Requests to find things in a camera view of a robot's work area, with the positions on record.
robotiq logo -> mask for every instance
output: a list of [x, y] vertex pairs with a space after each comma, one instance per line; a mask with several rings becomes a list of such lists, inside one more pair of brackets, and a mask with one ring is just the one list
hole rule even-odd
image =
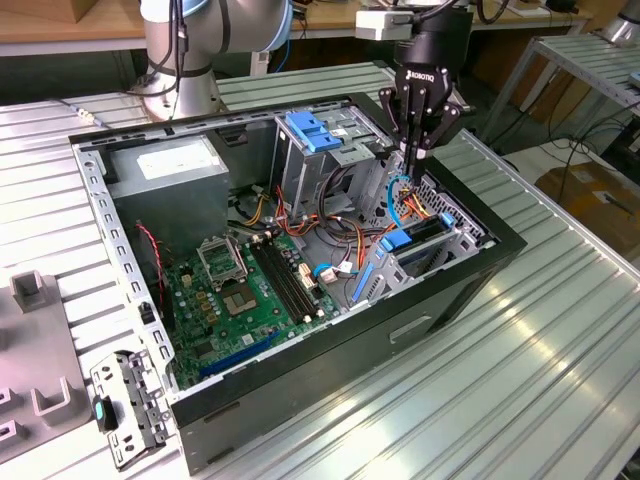
[[407, 80], [411, 78], [417, 78], [418, 80], [424, 80], [431, 83], [436, 81], [436, 77], [429, 75], [428, 73], [412, 72], [411, 70], [407, 70]]

workbench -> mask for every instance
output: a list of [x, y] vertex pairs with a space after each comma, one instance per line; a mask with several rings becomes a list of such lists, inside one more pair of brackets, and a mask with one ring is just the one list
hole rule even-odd
[[[231, 109], [364, 91], [373, 64], [220, 82]], [[69, 101], [114, 127], [146, 122], [121, 94]], [[0, 108], [0, 281], [58, 278], [82, 372], [137, 350], [55, 102]], [[460, 318], [195, 478], [614, 478], [640, 445], [640, 275], [463, 131], [436, 151], [528, 243]], [[187, 478], [176, 437], [123, 474], [90, 422], [0, 477]]]
[[[487, 15], [496, 4], [485, 0]], [[316, 2], [307, 11], [304, 38], [353, 37], [359, 0], [347, 3]], [[571, 27], [571, 33], [582, 30], [592, 15], [549, 13], [549, 16], [522, 17], [505, 11], [497, 22], [482, 24], [476, 17], [474, 30]], [[291, 38], [303, 36], [302, 22], [294, 20]], [[44, 18], [0, 12], [0, 56], [43, 55], [146, 48], [144, 23], [136, 0], [99, 0], [76, 24]]]

blue plastic clip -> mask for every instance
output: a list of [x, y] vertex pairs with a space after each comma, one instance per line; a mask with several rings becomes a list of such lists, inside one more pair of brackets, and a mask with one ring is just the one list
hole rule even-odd
[[342, 141], [331, 135], [324, 123], [310, 112], [289, 113], [286, 120], [287, 125], [313, 153], [342, 146]]
[[449, 212], [443, 212], [440, 214], [440, 218], [447, 226], [447, 228], [452, 228], [456, 224], [456, 219]]
[[385, 234], [380, 244], [387, 252], [411, 243], [411, 237], [404, 230], [398, 229]]

aluminum table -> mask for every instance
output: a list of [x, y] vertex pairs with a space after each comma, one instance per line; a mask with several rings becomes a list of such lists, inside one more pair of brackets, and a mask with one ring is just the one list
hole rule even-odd
[[[377, 90], [373, 64], [220, 82], [233, 110]], [[146, 121], [136, 99], [72, 99], [114, 126]], [[66, 137], [66, 108], [0, 108], [0, 281], [58, 278], [89, 368], [139, 341]], [[195, 478], [614, 478], [640, 444], [638, 273], [467, 132], [437, 157], [528, 242], [466, 308], [421, 344]], [[0, 466], [0, 477], [187, 478], [176, 437], [118, 474], [90, 422]]]
[[549, 81], [553, 72], [560, 68], [602, 94], [602, 101], [596, 102], [585, 115], [588, 122], [597, 115], [606, 98], [623, 108], [633, 105], [634, 108], [630, 110], [636, 115], [640, 112], [640, 89], [628, 81], [631, 73], [640, 71], [640, 46], [616, 47], [593, 34], [534, 38], [493, 104], [480, 136], [482, 140], [487, 141], [502, 110], [537, 55], [548, 59], [550, 63], [541, 75], [545, 82], [536, 84], [532, 89], [522, 105], [523, 110], [533, 103], [546, 81]]

ram slot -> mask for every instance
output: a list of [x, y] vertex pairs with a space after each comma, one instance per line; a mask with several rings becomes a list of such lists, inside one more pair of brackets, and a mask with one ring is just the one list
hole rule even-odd
[[316, 308], [282, 259], [280, 251], [269, 244], [254, 246], [251, 250], [262, 273], [267, 277], [293, 321], [300, 324], [306, 316], [313, 318]]

